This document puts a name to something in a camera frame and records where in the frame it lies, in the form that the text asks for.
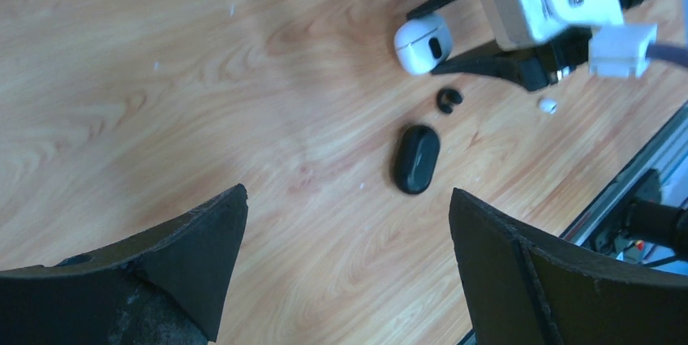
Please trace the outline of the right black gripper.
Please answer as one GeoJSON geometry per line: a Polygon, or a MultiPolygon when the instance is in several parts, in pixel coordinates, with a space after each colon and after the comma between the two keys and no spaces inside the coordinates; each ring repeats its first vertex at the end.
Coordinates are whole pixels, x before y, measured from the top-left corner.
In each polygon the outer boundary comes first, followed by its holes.
{"type": "MultiPolygon", "coordinates": [[[[419,19],[456,0],[427,0],[408,12],[406,20],[419,19]]],[[[620,0],[622,14],[645,0],[620,0]]],[[[594,75],[639,77],[647,69],[647,48],[656,38],[656,27],[607,24],[570,27],[536,47],[503,50],[495,41],[447,58],[431,75],[468,74],[490,77],[535,92],[556,84],[587,64],[594,75]]]]}

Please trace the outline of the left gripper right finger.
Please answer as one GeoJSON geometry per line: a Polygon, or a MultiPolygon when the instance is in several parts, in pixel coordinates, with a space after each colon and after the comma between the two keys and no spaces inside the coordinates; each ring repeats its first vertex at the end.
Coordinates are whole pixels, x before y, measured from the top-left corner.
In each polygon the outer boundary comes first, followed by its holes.
{"type": "Polygon", "coordinates": [[[479,344],[684,344],[687,278],[606,257],[462,189],[449,228],[479,344]]]}

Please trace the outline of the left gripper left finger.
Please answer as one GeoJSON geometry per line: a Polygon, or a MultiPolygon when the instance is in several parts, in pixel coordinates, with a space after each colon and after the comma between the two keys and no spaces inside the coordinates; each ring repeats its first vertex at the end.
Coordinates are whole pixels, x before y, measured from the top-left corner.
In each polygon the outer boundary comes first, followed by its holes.
{"type": "Polygon", "coordinates": [[[117,243],[2,271],[2,343],[216,341],[247,214],[236,185],[117,243]]]}

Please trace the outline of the white earbud charging case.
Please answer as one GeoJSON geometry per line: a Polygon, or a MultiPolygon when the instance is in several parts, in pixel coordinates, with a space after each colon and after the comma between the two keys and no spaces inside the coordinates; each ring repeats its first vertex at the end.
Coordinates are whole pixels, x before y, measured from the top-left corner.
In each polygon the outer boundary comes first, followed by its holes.
{"type": "Polygon", "coordinates": [[[398,61],[411,75],[425,75],[444,62],[454,48],[445,19],[436,14],[406,21],[393,38],[398,61]]]}

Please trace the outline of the white earbud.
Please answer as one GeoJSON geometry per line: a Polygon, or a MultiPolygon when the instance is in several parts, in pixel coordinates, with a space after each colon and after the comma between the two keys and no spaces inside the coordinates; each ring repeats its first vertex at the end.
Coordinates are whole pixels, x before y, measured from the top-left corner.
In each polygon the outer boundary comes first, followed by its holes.
{"type": "Polygon", "coordinates": [[[551,98],[542,98],[538,102],[538,108],[546,114],[555,114],[558,103],[551,98]]]}

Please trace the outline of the black earbud charging case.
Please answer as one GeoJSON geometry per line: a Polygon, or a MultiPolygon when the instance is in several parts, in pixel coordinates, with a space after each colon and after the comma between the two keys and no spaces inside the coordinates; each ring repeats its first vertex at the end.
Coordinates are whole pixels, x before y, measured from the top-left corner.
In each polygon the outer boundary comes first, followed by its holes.
{"type": "Polygon", "coordinates": [[[425,192],[431,182],[441,150],[436,131],[426,125],[412,125],[401,134],[391,172],[396,187],[408,194],[425,192]]]}

